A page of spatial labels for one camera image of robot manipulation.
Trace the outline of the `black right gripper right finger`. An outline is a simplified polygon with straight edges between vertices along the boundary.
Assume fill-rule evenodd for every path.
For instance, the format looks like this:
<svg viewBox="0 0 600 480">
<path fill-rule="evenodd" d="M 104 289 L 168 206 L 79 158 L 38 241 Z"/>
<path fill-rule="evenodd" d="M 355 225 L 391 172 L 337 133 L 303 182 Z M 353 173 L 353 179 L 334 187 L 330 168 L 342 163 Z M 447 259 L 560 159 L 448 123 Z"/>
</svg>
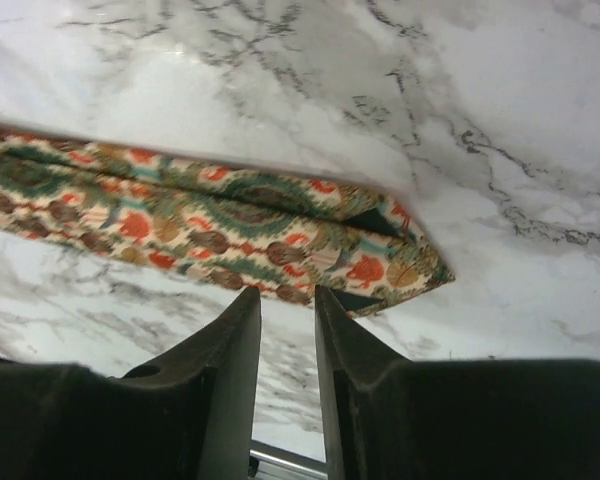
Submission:
<svg viewBox="0 0 600 480">
<path fill-rule="evenodd" d="M 320 405 L 330 479 L 413 479 L 410 361 L 315 292 Z"/>
</svg>

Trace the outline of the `paisley flamingo patterned tie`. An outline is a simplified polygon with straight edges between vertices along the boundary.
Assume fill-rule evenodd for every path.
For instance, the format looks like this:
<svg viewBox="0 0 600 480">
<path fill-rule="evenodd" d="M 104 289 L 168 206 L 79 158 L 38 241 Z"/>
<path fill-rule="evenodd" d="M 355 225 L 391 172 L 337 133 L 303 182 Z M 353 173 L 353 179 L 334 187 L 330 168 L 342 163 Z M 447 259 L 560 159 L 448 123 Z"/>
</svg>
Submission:
<svg viewBox="0 0 600 480">
<path fill-rule="evenodd" d="M 395 198 L 362 186 L 0 128 L 0 230 L 353 316 L 451 283 Z"/>
</svg>

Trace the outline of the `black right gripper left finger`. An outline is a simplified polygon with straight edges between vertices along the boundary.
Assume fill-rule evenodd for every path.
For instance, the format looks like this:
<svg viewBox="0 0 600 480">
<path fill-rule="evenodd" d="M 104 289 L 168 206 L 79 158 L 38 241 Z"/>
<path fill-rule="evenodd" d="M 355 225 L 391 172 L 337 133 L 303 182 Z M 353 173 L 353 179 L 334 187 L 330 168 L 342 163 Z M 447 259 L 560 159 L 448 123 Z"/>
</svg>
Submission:
<svg viewBox="0 0 600 480">
<path fill-rule="evenodd" d="M 248 475 L 261 341 L 260 292 L 245 288 L 211 323 L 122 378 L 133 389 L 126 479 Z"/>
</svg>

